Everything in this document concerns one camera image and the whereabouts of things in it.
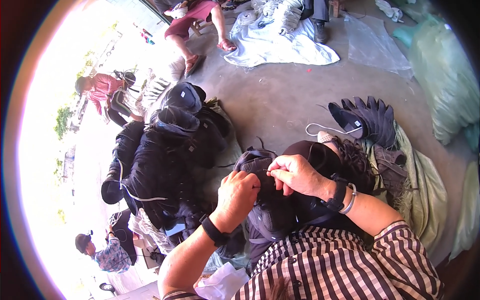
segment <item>striped shirt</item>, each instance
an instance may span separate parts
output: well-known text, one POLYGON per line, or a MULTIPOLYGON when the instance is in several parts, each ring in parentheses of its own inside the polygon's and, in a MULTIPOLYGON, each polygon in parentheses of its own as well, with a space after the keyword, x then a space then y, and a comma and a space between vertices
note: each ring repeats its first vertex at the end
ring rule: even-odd
MULTIPOLYGON (((371 253, 344 230, 304 227, 273 244, 252 278, 232 298, 271 299, 279 277, 289 281, 294 299, 436 299, 443 284, 427 252, 405 221, 374 237, 371 253)), ((164 300, 200 300, 174 291, 164 300)))

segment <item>hand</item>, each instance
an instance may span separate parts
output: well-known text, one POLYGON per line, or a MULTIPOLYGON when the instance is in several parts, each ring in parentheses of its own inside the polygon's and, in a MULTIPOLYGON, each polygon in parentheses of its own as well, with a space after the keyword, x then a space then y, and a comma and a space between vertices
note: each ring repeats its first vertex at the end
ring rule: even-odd
POLYGON ((231 172, 218 189, 218 205, 210 220, 220 232, 231 233, 252 210, 259 190, 260 180, 255 174, 231 172))
POLYGON ((301 155, 282 155, 268 167, 267 175, 275 178, 275 186, 283 189, 285 196, 294 191, 308 196, 319 197, 319 191, 331 180, 320 175, 301 155))

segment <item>silver bangle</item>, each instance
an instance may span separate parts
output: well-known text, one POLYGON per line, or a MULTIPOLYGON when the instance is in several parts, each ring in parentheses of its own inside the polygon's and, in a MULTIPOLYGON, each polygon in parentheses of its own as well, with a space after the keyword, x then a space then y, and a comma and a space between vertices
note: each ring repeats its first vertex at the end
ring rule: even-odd
POLYGON ((355 196, 357 196, 357 187, 355 186, 355 184, 349 183, 348 186, 353 189, 352 200, 350 200, 350 203, 347 205, 347 207, 343 211, 339 212, 343 215, 346 215, 350 211, 350 209, 352 209, 353 202, 355 201, 355 196))

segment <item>wooden stool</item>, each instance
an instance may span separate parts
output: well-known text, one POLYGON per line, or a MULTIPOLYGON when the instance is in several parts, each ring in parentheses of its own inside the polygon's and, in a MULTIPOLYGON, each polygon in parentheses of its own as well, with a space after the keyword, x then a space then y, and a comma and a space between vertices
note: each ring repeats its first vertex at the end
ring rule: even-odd
POLYGON ((333 17, 338 18, 338 12, 345 9, 345 0, 330 0, 329 4, 333 5, 333 17))
POLYGON ((202 34, 200 33, 200 30, 204 29, 205 27, 207 26, 210 26, 213 24, 213 22, 205 22, 203 24, 201 24, 201 22, 203 22, 203 20, 197 20, 195 22, 193 22, 192 25, 190 25, 190 28, 193 30, 193 32, 195 32, 195 34, 197 36, 201 36, 202 34))

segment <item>floral shirt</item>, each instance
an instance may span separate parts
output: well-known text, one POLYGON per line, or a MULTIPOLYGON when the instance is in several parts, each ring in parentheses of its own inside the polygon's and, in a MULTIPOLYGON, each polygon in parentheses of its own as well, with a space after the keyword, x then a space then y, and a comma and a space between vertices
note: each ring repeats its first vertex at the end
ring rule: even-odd
POLYGON ((109 237, 108 246, 92 256, 100 270, 110 273, 123 273, 132 265, 127 252, 120 246, 117 237, 109 237))
POLYGON ((100 102, 107 100, 108 96, 123 86, 123 81, 107 74, 97 73, 92 78, 92 90, 88 91, 87 98, 95 105, 99 115, 102 114, 100 102))

